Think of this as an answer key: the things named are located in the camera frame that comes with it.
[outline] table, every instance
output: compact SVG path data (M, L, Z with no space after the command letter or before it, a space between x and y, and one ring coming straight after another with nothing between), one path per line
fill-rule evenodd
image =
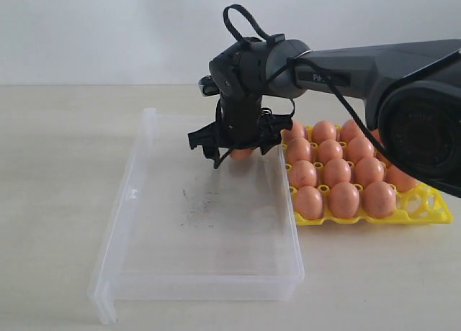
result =
M107 329L86 289L140 113L212 117L215 102L196 86L0 88L0 330ZM349 118L331 95L296 105L304 123ZM445 200L451 225L300 227L305 280L289 302L121 301L110 329L456 330L461 200Z

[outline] robotic arm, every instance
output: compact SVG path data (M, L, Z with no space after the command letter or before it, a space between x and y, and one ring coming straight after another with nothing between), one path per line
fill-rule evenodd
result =
M242 37L228 18L236 9L256 37ZM223 18L236 43L210 61L204 96L220 95L216 120L189 133L218 168L235 149L267 153L292 128L292 114L262 107L262 96L293 99L307 90L334 94L392 164L440 191L461 197L461 40L312 51L304 42L268 35L240 5ZM345 96L362 99L366 125ZM382 145L371 135L378 129ZM219 148L228 152L220 157Z

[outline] white wall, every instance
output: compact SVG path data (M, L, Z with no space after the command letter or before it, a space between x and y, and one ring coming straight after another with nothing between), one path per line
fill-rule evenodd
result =
M232 3L315 50L461 37L461 0L0 0L0 84L196 83Z

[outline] yellow egg tray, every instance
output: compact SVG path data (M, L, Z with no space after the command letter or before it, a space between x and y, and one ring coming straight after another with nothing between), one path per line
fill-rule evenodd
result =
M308 139L311 140L312 126L305 126ZM338 133L341 131L341 126L336 125L336 130ZM286 143L283 142L283 149L286 149ZM314 157L317 149L317 144L311 143L314 149ZM341 142L343 149L347 146L345 142ZM349 165L353 168L354 164L348 162ZM314 162L314 166L317 169L319 176L321 176L323 170L323 164L321 162ZM288 171L291 169L290 164L285 164L285 168ZM363 187L359 184L354 183L354 185L359 190L359 193L363 192ZM330 188L327 185L320 184L317 188L323 195L325 208L323 210L323 217L320 219L309 220L303 218L296 210L295 212L295 221L297 225L321 225L325 221L333 221L335 223L350 225L357 223L361 219L374 224L400 224L400 225L423 225L423 224L448 224L453 221L453 216L448 209L448 206L445 204L445 201L442 198L440 192L433 187L426 185L425 183L419 183L415 188L407 191L405 193L397 191L397 188L394 185L391 185L396 192L397 203L396 210L394 213L386 218L378 219L370 217L362 207L359 208L357 216L350 219L341 219L336 218L332 215L331 211L328 209L327 199L330 192ZM290 186L290 194L292 198L296 195L296 188Z

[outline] clear plastic tray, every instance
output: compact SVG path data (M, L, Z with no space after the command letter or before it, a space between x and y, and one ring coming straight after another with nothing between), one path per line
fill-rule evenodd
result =
M114 300L285 300L304 279L282 146L217 170L187 133L205 117L143 112L89 286Z

